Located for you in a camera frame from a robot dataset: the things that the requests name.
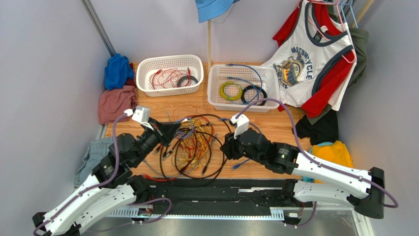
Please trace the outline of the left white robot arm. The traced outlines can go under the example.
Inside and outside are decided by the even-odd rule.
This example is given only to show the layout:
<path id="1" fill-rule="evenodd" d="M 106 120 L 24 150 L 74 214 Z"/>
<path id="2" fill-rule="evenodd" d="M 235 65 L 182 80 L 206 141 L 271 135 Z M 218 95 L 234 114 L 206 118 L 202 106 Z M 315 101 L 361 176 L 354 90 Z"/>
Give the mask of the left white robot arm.
<path id="1" fill-rule="evenodd" d="M 99 220 L 124 206 L 151 205 L 168 198 L 152 199 L 150 185 L 136 168 L 156 147 L 169 146 L 181 123 L 159 122 L 148 111 L 128 109 L 114 124 L 132 117 L 144 128 L 141 136 L 116 135 L 108 154 L 93 168 L 83 183 L 61 204 L 33 217 L 35 236 L 80 236 Z"/>

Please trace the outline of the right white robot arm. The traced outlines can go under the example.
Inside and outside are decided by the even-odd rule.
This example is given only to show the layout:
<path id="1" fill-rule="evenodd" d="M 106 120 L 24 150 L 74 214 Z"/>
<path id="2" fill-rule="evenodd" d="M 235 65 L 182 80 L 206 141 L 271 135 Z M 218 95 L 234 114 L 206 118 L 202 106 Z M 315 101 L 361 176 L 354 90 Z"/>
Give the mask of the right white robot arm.
<path id="1" fill-rule="evenodd" d="M 396 198 L 385 189 L 384 170 L 377 167 L 370 170 L 345 167 L 303 150 L 288 109 L 286 112 L 292 124 L 295 146 L 271 142 L 261 132 L 250 128 L 249 118 L 244 113 L 255 104 L 250 103 L 230 118 L 229 123 L 235 130 L 225 135 L 224 144 L 220 148 L 228 159 L 246 157 L 274 173 L 319 180 L 320 183 L 293 179 L 285 181 L 282 196 L 301 203 L 343 205 L 374 219 L 382 219 L 386 207 L 399 207 Z"/>

